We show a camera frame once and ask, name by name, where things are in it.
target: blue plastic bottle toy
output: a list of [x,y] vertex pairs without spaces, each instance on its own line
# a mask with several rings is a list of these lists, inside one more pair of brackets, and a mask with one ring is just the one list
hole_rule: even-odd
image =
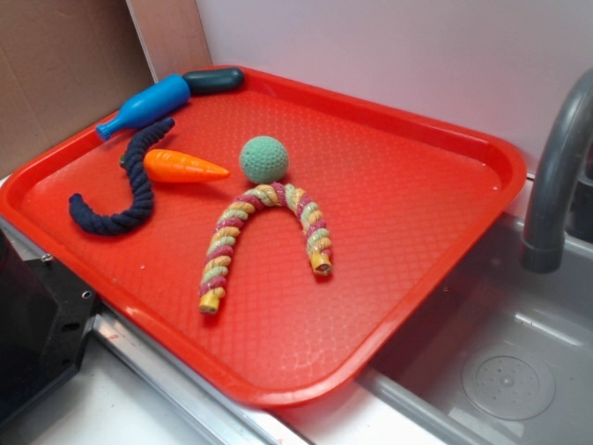
[[102,140],[107,141],[119,130],[150,125],[185,104],[189,98],[187,82],[179,74],[172,74],[142,93],[130,97],[114,119],[97,125],[95,130]]

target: white wall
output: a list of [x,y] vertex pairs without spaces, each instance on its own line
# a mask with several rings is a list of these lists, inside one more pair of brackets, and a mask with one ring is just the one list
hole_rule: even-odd
[[593,66],[592,0],[196,0],[237,64],[493,134],[529,170]]

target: sink basin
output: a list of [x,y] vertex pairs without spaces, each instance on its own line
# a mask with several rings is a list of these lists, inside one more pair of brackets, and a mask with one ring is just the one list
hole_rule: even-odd
[[450,443],[591,444],[593,249],[569,237],[559,271],[529,273],[521,229],[497,221],[373,359],[374,381]]

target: twisted rope toy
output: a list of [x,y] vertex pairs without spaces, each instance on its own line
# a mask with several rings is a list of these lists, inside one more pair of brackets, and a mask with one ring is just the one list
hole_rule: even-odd
[[332,271],[332,245],[319,206],[301,188],[291,184],[261,184],[236,198],[219,218],[208,248],[200,283],[200,311],[216,313],[226,295],[226,275],[233,257],[233,246],[249,215],[266,207],[287,207],[300,220],[307,238],[307,256],[317,275]]
[[69,213],[74,222],[89,234],[121,235],[147,220],[155,207],[155,194],[143,160],[146,151],[165,137],[174,125],[175,121],[172,118],[165,118],[139,131],[128,144],[123,167],[133,193],[133,202],[129,209],[111,216],[99,215],[84,202],[81,194],[77,193],[69,199]]

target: knitted ball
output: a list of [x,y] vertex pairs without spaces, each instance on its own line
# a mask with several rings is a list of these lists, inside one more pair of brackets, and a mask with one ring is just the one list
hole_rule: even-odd
[[239,157],[241,170],[255,184],[280,181],[288,170],[286,148],[270,136],[257,136],[249,140]]

